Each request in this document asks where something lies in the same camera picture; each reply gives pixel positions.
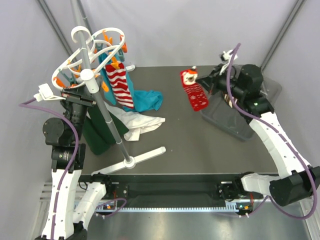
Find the white stand base foot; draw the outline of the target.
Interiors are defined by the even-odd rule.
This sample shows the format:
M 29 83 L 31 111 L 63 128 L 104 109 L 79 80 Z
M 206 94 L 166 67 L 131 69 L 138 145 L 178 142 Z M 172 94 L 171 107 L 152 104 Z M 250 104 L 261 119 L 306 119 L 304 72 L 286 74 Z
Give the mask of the white stand base foot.
M 132 65 L 127 65 L 126 67 L 125 67 L 125 70 L 127 71 L 127 72 L 132 72 L 132 71 L 134 71 L 136 69 L 136 66 L 134 65 L 134 64 L 132 64 Z

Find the dark green cloth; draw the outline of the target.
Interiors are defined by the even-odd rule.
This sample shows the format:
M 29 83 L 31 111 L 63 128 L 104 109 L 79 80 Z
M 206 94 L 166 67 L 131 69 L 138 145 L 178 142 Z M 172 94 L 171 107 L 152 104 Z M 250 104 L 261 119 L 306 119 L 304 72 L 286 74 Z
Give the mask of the dark green cloth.
M 97 105 L 88 109 L 82 135 L 91 152 L 97 156 L 116 144 L 116 140 Z

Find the brown striped sock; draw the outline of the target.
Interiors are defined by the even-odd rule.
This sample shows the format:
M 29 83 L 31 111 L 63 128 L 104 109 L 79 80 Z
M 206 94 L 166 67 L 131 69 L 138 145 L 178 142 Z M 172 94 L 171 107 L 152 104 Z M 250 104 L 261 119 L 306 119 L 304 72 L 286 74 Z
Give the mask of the brown striped sock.
M 233 108 L 233 103 L 230 99 L 230 96 L 227 93 L 223 93 L 222 94 L 224 101 L 226 102 L 226 104 L 230 107 Z

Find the near grey stand pole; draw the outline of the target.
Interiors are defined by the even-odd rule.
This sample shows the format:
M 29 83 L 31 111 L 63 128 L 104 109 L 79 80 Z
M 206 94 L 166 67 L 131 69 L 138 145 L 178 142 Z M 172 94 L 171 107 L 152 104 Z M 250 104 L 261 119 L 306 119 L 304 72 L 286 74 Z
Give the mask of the near grey stand pole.
M 130 155 L 129 155 L 129 153 L 128 153 L 128 151 L 122 141 L 122 138 L 120 137 L 120 134 L 114 124 L 114 121 L 113 121 L 112 117 L 110 116 L 110 113 L 104 103 L 102 95 L 100 94 L 100 87 L 98 86 L 98 83 L 95 79 L 95 74 L 92 71 L 88 47 L 86 44 L 84 34 L 79 33 L 78 37 L 79 37 L 79 41 L 80 41 L 80 46 L 81 46 L 80 52 L 82 54 L 82 63 L 83 63 L 83 67 L 84 67 L 84 69 L 80 72 L 80 78 L 85 83 L 88 91 L 93 95 L 93 97 L 96 101 L 96 104 L 97 104 L 105 122 L 107 123 L 118 147 L 120 148 L 124 159 L 128 162 L 130 160 Z

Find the red white striped sock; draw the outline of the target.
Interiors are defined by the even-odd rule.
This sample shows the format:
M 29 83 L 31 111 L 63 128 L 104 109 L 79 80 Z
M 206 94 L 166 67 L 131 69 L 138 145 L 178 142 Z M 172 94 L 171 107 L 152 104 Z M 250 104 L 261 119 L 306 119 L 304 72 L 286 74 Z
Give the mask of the red white striped sock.
M 123 107 L 133 109 L 134 101 L 129 89 L 126 68 L 122 63 L 115 68 L 111 64 L 105 66 L 106 75 L 116 101 Z

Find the clear plastic bin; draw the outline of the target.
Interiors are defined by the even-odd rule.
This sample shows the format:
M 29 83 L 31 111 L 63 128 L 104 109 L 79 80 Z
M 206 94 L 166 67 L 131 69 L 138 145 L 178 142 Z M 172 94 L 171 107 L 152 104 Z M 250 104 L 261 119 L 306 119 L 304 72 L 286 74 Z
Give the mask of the clear plastic bin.
M 282 86 L 278 82 L 268 77 L 264 78 L 261 92 L 272 105 L 281 91 Z M 237 110 L 227 105 L 221 92 L 210 96 L 208 101 L 208 106 L 200 111 L 205 121 L 243 142 L 251 140 L 256 135 Z

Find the orange peg on teal cloth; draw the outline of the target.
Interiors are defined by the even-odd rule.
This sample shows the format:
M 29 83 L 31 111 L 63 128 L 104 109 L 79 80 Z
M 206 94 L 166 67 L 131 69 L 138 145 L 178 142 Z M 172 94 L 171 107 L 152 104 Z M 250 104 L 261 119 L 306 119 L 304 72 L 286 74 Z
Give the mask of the orange peg on teal cloth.
M 128 48 L 127 48 L 126 42 L 124 42 L 124 44 L 122 45 L 121 49 L 122 49 L 122 51 L 123 51 L 124 53 L 127 53 L 127 52 L 128 52 Z

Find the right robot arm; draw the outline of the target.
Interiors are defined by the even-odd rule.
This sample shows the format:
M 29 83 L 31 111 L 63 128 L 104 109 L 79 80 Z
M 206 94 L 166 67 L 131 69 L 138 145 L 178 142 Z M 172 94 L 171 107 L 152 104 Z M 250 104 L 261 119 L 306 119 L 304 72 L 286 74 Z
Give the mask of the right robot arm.
M 262 94 L 261 69 L 254 64 L 232 67 L 230 79 L 220 64 L 209 75 L 196 80 L 210 93 L 231 93 L 227 102 L 236 103 L 239 114 L 258 135 L 277 168 L 277 176 L 246 172 L 235 179 L 233 192 L 245 198 L 251 192 L 270 196 L 279 206 L 311 197 L 320 185 L 320 168 L 303 158 L 281 127 L 275 110 Z

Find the orange clothes peg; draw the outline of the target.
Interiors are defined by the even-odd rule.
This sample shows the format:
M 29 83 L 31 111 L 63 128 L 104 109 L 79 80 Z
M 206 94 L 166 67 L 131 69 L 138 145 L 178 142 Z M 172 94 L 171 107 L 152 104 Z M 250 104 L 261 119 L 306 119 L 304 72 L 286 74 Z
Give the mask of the orange clothes peg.
M 110 63 L 110 65 L 111 65 L 114 69 L 119 70 L 119 69 L 121 68 L 121 66 L 120 66 L 121 63 L 122 63 L 122 62 L 121 62 L 121 61 L 118 61 L 118 59 L 117 59 L 115 56 L 113 56 L 113 57 L 111 58 L 111 63 Z

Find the grey stand pole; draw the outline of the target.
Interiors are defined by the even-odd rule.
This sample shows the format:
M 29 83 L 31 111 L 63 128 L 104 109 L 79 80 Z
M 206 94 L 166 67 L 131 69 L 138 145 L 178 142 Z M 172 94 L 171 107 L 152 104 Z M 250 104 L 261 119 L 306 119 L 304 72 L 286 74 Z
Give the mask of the grey stand pole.
M 79 33 L 83 34 L 85 42 L 88 46 L 93 47 L 95 42 L 92 36 L 92 28 L 88 22 L 87 15 L 81 0 L 71 0 L 71 10 L 74 18 L 75 26 L 72 28 L 70 35 L 74 43 L 79 43 Z
M 105 122 L 107 123 L 118 147 L 120 148 L 124 159 L 128 162 L 130 160 L 130 155 L 129 155 L 129 153 L 128 153 L 128 151 L 122 141 L 122 138 L 120 137 L 120 134 L 114 124 L 114 121 L 113 121 L 112 117 L 110 116 L 110 113 L 104 103 L 102 95 L 100 94 L 100 87 L 98 86 L 98 83 L 95 79 L 95 74 L 92 71 L 88 47 L 86 44 L 84 34 L 79 33 L 78 37 L 79 37 L 79 41 L 80 41 L 80 46 L 81 46 L 80 52 L 82 54 L 82 63 L 83 63 L 83 67 L 84 67 L 84 69 L 80 72 L 80 78 L 85 83 L 88 91 L 93 95 L 93 97 L 96 101 L 96 104 L 97 104 Z

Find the white round clip hanger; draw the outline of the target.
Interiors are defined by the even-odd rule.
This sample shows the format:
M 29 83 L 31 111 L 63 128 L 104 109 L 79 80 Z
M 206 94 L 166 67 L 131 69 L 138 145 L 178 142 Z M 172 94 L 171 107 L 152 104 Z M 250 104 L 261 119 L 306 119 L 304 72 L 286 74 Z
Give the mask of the white round clip hanger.
M 116 32 L 120 36 L 120 42 L 116 45 L 112 45 L 106 40 L 97 39 L 98 35 L 108 32 Z M 87 86 L 90 93 L 96 93 L 99 89 L 96 82 L 101 69 L 110 61 L 118 52 L 123 48 L 126 43 L 125 33 L 116 27 L 107 27 L 100 29 L 94 33 L 84 26 L 76 26 L 71 30 L 71 39 L 74 43 L 77 43 L 75 36 L 77 34 L 88 34 L 88 38 L 84 41 L 75 52 L 73 52 L 61 65 L 53 72 L 51 77 L 52 85 L 59 91 L 64 90 L 66 87 L 58 81 L 58 74 L 62 70 L 70 70 L 73 75 L 77 75 L 80 78 L 80 82 L 76 85 L 72 85 L 70 89 L 80 88 L 84 85 Z M 102 63 L 100 63 L 95 69 L 91 68 L 91 63 L 96 60 L 100 55 L 107 53 L 108 56 Z

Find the near white stand foot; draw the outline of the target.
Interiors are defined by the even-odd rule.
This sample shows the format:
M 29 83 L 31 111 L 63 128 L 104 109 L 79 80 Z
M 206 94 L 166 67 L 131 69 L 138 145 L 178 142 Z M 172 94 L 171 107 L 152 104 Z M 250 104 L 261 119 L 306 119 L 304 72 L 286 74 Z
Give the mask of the near white stand foot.
M 130 156 L 129 161 L 126 161 L 124 159 L 121 162 L 118 162 L 116 164 L 94 171 L 91 173 L 91 175 L 92 176 L 97 174 L 110 175 L 112 173 L 115 173 L 123 169 L 133 169 L 137 164 L 153 159 L 155 157 L 158 157 L 164 154 L 165 152 L 166 152 L 166 148 L 164 146 L 161 146 L 159 148 L 156 148 L 154 150 L 148 151 L 146 153 L 140 154 L 135 157 Z

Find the teal green clothes peg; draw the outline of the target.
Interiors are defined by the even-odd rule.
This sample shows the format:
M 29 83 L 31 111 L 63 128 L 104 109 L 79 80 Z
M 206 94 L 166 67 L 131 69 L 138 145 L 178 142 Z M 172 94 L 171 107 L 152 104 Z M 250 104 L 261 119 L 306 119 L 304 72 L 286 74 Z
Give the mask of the teal green clothes peg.
M 121 61 L 121 62 L 124 62 L 124 61 L 125 61 L 125 56 L 124 56 L 124 52 L 123 52 L 122 49 L 120 49 L 120 50 L 117 52 L 116 56 L 117 56 L 117 59 L 118 59 L 119 61 Z

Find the teal blue cloth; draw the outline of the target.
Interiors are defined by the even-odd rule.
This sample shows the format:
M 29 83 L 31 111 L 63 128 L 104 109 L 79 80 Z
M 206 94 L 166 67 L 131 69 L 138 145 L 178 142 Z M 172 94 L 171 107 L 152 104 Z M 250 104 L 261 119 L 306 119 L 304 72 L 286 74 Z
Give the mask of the teal blue cloth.
M 154 90 L 146 91 L 146 90 L 135 89 L 134 84 L 127 71 L 126 71 L 126 78 L 128 81 L 130 93 L 132 94 L 134 108 L 129 109 L 127 107 L 120 105 L 116 101 L 111 85 L 109 83 L 107 73 L 106 73 L 106 65 L 104 68 L 101 69 L 100 73 L 103 78 L 103 82 L 101 85 L 103 88 L 103 95 L 107 101 L 109 101 L 114 106 L 119 105 L 126 112 L 142 113 L 150 110 L 157 111 L 160 109 L 163 103 L 163 94 L 159 91 L 154 91 Z

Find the aluminium frame rail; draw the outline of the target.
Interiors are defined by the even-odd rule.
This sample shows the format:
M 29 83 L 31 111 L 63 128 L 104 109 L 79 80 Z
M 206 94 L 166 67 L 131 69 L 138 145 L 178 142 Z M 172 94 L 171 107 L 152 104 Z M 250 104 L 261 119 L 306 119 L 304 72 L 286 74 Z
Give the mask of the aluminium frame rail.
M 280 179 L 271 175 L 271 184 L 264 193 L 257 187 L 245 187 L 245 174 L 113 174 L 80 176 L 75 202 L 89 190 L 88 185 L 104 184 L 102 201 L 126 200 L 124 211 L 209 210 L 239 212 L 253 211 L 252 200 L 270 196 L 281 207 L 307 199 L 313 195 L 306 174 L 294 174 Z

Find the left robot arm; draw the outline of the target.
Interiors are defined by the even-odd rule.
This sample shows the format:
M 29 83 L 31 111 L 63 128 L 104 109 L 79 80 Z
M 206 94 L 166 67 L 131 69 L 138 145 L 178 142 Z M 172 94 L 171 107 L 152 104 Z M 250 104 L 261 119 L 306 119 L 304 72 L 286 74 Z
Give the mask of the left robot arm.
M 46 222 L 37 239 L 85 240 L 101 199 L 109 198 L 114 187 L 108 175 L 95 173 L 75 204 L 86 153 L 80 138 L 88 109 L 95 105 L 95 100 L 84 86 L 63 88 L 59 100 L 64 113 L 53 111 L 42 127 L 45 143 L 51 147 L 52 186 Z

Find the white cloth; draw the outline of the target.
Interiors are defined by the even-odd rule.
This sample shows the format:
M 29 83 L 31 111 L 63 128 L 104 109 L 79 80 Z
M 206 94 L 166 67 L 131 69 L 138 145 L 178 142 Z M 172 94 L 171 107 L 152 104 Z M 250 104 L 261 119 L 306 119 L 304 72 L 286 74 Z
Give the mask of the white cloth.
M 147 116 L 138 112 L 126 112 L 121 108 L 104 103 L 107 110 L 120 120 L 128 131 L 123 135 L 128 142 L 139 141 L 142 134 L 158 129 L 166 122 L 164 117 Z

